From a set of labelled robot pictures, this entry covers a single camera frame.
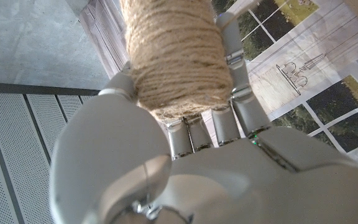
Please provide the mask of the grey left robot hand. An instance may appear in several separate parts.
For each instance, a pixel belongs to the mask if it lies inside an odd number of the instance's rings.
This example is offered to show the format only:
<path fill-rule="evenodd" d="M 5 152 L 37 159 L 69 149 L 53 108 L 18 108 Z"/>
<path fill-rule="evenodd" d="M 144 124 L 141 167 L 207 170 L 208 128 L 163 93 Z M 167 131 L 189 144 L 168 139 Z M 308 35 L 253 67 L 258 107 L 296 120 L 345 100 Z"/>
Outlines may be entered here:
<path fill-rule="evenodd" d="M 358 223 L 358 163 L 306 134 L 272 127 L 249 85 L 239 27 L 223 30 L 231 105 L 164 134 L 135 105 L 124 67 L 84 103 L 55 143 L 49 203 L 56 223 Z"/>

